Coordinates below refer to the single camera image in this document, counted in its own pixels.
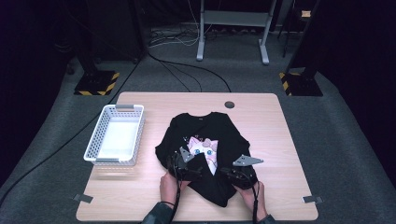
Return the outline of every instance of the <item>person's left hand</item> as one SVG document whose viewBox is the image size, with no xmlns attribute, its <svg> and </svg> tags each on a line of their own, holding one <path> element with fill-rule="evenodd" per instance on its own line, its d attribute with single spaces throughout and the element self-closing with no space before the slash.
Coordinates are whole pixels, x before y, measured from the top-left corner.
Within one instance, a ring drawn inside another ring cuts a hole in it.
<svg viewBox="0 0 396 224">
<path fill-rule="evenodd" d="M 189 184 L 190 181 L 182 181 L 180 191 L 183 191 L 183 189 L 185 189 Z M 160 193 L 161 201 L 168 202 L 167 205 L 173 208 L 172 204 L 175 204 L 176 202 L 177 182 L 176 179 L 168 172 L 166 172 L 166 174 L 161 177 Z"/>
</svg>

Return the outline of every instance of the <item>tape on table corner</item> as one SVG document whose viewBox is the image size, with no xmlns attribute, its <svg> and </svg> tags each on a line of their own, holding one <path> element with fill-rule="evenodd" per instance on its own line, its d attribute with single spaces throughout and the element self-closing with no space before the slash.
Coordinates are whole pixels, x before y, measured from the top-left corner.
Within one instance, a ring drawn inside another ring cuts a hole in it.
<svg viewBox="0 0 396 224">
<path fill-rule="evenodd" d="M 303 202 L 304 203 L 323 203 L 323 199 L 321 197 L 316 197 L 316 196 L 305 196 L 303 197 Z"/>
<path fill-rule="evenodd" d="M 93 197 L 85 195 L 85 194 L 76 194 L 73 198 L 73 200 L 78 201 L 78 202 L 84 202 L 84 203 L 91 203 Z"/>
</svg>

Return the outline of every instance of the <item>wooden tabletop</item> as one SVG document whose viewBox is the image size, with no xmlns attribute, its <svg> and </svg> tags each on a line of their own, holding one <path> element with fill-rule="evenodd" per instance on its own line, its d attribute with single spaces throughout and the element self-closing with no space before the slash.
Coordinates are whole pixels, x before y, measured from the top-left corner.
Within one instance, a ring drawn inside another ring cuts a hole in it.
<svg viewBox="0 0 396 224">
<path fill-rule="evenodd" d="M 234 108 L 224 104 L 233 102 Z M 250 154 L 264 163 L 253 165 L 265 185 L 268 213 L 276 220 L 315 220 L 314 203 L 303 203 L 310 196 L 290 131 L 279 101 L 271 93 L 214 92 L 124 92 L 118 105 L 143 105 L 146 122 L 135 166 L 92 168 L 84 194 L 91 203 L 80 202 L 81 221 L 141 221 L 160 200 L 160 178 L 166 170 L 155 155 L 155 147 L 173 117 L 221 112 L 229 115 L 238 131 L 250 143 Z M 186 188 L 180 197 L 175 221 L 251 220 L 242 198 L 236 193 L 225 208 L 219 207 Z"/>
</svg>

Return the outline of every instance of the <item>human hand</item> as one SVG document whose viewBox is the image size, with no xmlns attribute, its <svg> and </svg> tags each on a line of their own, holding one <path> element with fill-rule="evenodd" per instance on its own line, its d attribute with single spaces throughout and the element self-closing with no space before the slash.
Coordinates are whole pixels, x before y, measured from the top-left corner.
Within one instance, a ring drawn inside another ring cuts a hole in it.
<svg viewBox="0 0 396 224">
<path fill-rule="evenodd" d="M 190 181 L 182 181 L 180 185 L 180 191 L 183 191 L 189 184 Z M 175 204 L 176 196 L 177 196 L 177 181 L 168 172 L 166 172 L 166 174 L 161 177 L 160 193 L 161 193 L 161 201 L 168 202 L 166 205 L 168 205 L 173 209 L 172 204 Z"/>
<path fill-rule="evenodd" d="M 240 189 L 236 186 L 233 186 L 244 199 L 245 205 L 247 208 L 253 213 L 254 208 L 254 194 L 252 189 Z M 256 190 L 258 206 L 257 206 L 257 220 L 263 220 L 268 216 L 267 210 L 265 209 L 265 199 L 264 199 L 264 184 L 261 181 L 258 181 L 254 185 L 254 189 Z"/>
</svg>

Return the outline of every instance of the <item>person's arm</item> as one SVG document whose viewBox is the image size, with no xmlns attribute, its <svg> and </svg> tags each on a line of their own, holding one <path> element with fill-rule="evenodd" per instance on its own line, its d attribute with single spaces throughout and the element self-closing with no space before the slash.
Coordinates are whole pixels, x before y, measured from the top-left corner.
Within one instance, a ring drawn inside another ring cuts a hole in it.
<svg viewBox="0 0 396 224">
<path fill-rule="evenodd" d="M 190 184 L 190 181 L 182 181 L 180 191 L 183 191 Z M 151 211 L 145 216 L 142 224 L 165 224 L 170 223 L 173 214 L 174 204 L 176 203 L 177 181 L 166 173 L 161 177 L 160 184 L 161 201 L 156 203 Z"/>
<path fill-rule="evenodd" d="M 235 189 L 241 194 L 244 199 L 245 205 L 247 208 L 253 213 L 254 208 L 254 193 L 252 189 L 240 189 L 234 186 Z M 257 192 L 257 220 L 260 224 L 273 224 L 276 223 L 274 218 L 271 215 L 268 215 L 267 210 L 265 209 L 265 198 L 264 198 L 264 184 L 261 181 L 258 181 L 254 185 L 254 189 Z"/>
</svg>

